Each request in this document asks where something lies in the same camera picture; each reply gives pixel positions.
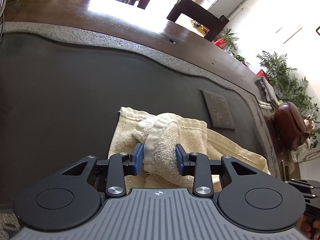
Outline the cream terry towel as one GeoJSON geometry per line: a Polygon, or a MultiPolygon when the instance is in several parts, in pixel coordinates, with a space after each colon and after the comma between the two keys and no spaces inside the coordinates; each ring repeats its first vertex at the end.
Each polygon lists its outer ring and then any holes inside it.
{"type": "Polygon", "coordinates": [[[127,189],[192,189],[193,177],[182,176],[178,172],[176,144],[181,144],[187,153],[202,153],[213,160],[230,155],[266,174],[270,173],[264,157],[208,129],[204,121],[183,118],[174,113],[152,115],[121,107],[108,154],[130,153],[137,143],[144,144],[143,167],[138,175],[125,177],[127,189]]]}

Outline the black stone tea tray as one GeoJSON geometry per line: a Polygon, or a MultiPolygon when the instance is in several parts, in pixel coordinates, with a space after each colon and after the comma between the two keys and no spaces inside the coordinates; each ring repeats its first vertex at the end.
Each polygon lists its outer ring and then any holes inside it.
{"type": "Polygon", "coordinates": [[[257,98],[206,70],[113,36],[7,22],[1,39],[1,239],[19,230],[12,199],[87,156],[107,156],[121,107],[213,128],[202,91],[224,96],[235,129],[217,131],[279,166],[257,98]]]}

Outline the leafy fern plant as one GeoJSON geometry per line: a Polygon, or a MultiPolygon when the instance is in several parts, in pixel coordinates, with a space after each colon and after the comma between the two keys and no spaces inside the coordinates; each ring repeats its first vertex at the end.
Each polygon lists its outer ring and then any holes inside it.
{"type": "Polygon", "coordinates": [[[319,106],[307,94],[309,82],[306,78],[296,76],[296,68],[287,65],[287,55],[262,51],[257,55],[260,66],[266,68],[266,78],[276,87],[279,98],[283,102],[290,101],[300,110],[302,116],[310,115],[319,122],[319,106]]]}

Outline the small potted plants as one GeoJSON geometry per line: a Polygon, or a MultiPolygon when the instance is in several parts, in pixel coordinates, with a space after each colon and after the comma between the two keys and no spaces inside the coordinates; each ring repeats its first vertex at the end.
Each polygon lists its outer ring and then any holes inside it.
{"type": "Polygon", "coordinates": [[[226,51],[228,54],[232,55],[232,57],[237,59],[244,66],[249,67],[249,63],[238,52],[238,38],[235,35],[236,33],[234,33],[231,28],[226,28],[221,31],[221,33],[219,33],[216,40],[214,41],[214,44],[226,51]]]}

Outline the dark wooden chair right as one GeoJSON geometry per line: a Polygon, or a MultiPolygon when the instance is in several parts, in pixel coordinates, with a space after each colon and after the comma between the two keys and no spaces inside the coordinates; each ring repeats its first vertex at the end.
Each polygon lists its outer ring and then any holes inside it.
{"type": "Polygon", "coordinates": [[[178,0],[167,16],[167,20],[176,22],[180,14],[190,17],[192,20],[204,25],[209,29],[204,38],[210,42],[217,37],[223,28],[229,22],[229,19],[224,15],[219,18],[211,14],[208,10],[201,7],[192,0],[178,0]]]}

